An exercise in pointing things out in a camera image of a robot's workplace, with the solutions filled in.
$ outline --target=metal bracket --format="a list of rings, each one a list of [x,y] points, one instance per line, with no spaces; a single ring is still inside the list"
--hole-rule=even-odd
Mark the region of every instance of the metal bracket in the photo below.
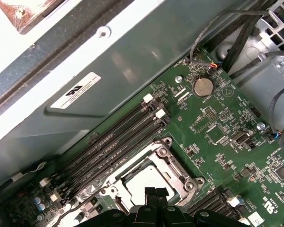
[[[257,57],[260,59],[261,62],[264,62],[267,59],[266,54],[264,54],[263,52],[260,52]]]

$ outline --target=motherboard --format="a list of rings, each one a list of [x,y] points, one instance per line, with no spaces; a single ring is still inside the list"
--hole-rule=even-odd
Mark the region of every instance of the motherboard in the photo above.
[[[212,62],[206,50],[197,59]],[[284,153],[261,113],[219,68],[184,56],[36,178],[6,207],[20,226],[75,226],[144,204],[165,187],[190,215],[217,211],[250,226],[284,227]]]

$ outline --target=white logo sticker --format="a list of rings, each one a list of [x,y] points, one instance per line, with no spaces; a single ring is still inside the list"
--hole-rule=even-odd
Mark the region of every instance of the white logo sticker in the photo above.
[[[261,218],[261,216],[258,214],[258,212],[254,212],[253,214],[251,214],[248,219],[250,220],[250,222],[255,226],[258,227],[259,225],[261,225],[264,220],[263,218]]]
[[[84,92],[91,88],[101,79],[94,72],[87,74],[82,80],[80,80],[75,86],[68,90],[62,97],[60,97],[51,108],[66,109],[70,104],[77,100]]]

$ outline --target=orange wire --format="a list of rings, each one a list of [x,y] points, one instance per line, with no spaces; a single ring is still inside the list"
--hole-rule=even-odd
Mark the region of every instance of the orange wire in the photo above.
[[[215,63],[210,63],[210,65],[211,65],[213,68],[217,68],[217,67],[218,67],[218,65],[215,64]]]

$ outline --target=metal grille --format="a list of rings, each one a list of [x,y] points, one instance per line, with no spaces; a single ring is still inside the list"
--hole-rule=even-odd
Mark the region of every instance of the metal grille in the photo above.
[[[263,20],[268,24],[266,33],[271,41],[284,51],[284,0],[279,0],[270,9],[272,16],[266,16]]]

